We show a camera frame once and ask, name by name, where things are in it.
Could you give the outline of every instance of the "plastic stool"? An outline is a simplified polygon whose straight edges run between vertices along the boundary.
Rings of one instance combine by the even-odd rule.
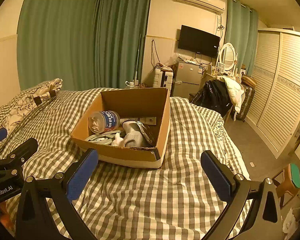
[[[283,182],[279,183],[275,180],[283,172]],[[294,164],[290,163],[287,167],[285,167],[282,171],[280,171],[276,176],[273,177],[273,182],[277,186],[276,191],[278,198],[280,199],[280,208],[282,209],[286,204],[288,204],[295,195],[297,195],[300,189],[300,172],[299,168]],[[285,205],[284,202],[284,194],[288,193],[291,195],[291,198],[288,200]]]

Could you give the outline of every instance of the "blue label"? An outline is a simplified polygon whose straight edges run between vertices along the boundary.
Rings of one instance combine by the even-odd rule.
[[[109,131],[113,130],[113,128],[116,127],[117,122],[118,122],[114,112],[112,112],[112,111],[101,111],[100,113],[102,113],[103,116],[106,119],[105,132],[109,132]]]

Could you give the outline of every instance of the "white louvered wardrobe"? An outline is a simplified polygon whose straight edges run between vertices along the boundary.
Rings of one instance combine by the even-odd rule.
[[[278,158],[292,150],[300,126],[300,33],[259,30],[252,76],[256,93],[246,121]]]

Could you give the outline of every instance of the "curtain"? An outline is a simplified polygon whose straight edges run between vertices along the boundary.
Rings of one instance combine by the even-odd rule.
[[[149,4],[24,0],[17,30],[21,89],[56,77],[66,90],[122,88],[135,68],[140,79]]]
[[[251,75],[257,51],[258,12],[249,6],[243,7],[239,0],[228,0],[228,19],[225,43],[230,42],[238,53],[237,68],[245,65],[246,74]]]

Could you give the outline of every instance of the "plaid duvet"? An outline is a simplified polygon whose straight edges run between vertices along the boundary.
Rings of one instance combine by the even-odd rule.
[[[0,123],[27,93],[21,92],[0,108]],[[23,165],[23,173],[51,178],[79,160],[82,151],[70,133],[97,95],[109,89],[60,91],[40,104],[14,129],[0,147],[0,159],[33,137],[38,151]],[[162,168],[135,169],[99,162],[73,205],[97,239],[201,239],[217,220],[226,203],[219,200],[203,172],[200,156],[210,149],[234,173],[242,173],[240,153],[233,146],[223,120],[215,111],[195,106],[184,98],[170,98],[170,134]],[[7,201],[15,223],[19,195]],[[52,217],[69,237],[51,199]],[[247,215],[247,202],[230,237],[239,233]]]

